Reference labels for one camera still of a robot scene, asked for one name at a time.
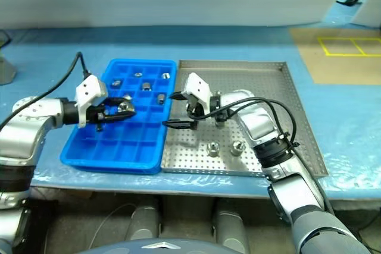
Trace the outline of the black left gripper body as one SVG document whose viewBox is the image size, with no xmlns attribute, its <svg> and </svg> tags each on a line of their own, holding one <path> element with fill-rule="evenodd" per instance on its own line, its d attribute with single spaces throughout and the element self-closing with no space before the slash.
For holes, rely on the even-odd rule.
<svg viewBox="0 0 381 254">
<path fill-rule="evenodd" d="M 90 106 L 86 110 L 86 124 L 95 125 L 97 132 L 103 131 L 103 125 L 111 122 L 107 107 L 111 107 L 112 103 L 112 100 L 105 99 L 97 106 Z"/>
</svg>

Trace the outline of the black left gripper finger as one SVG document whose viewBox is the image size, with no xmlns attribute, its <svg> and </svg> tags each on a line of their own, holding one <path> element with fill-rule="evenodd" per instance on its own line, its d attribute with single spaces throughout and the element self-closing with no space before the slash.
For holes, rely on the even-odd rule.
<svg viewBox="0 0 381 254">
<path fill-rule="evenodd" d="M 107 97 L 104 100 L 105 106 L 119 106 L 123 103 L 129 103 L 129 101 L 126 98 L 123 97 Z"/>
<path fill-rule="evenodd" d="M 123 121 L 129 118 L 132 118 L 136 115 L 135 111 L 123 111 L 117 112 L 115 114 L 106 115 L 104 114 L 104 118 L 102 119 L 103 123 L 113 123 L 116 121 Z"/>
</svg>

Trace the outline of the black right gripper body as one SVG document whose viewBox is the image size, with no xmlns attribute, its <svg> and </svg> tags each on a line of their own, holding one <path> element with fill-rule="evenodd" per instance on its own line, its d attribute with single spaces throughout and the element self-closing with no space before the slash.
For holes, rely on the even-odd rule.
<svg viewBox="0 0 381 254">
<path fill-rule="evenodd" d="M 206 120 L 209 114 L 209 106 L 205 101 L 200 100 L 194 95 L 188 95 L 186 112 L 190 119 Z"/>
</svg>

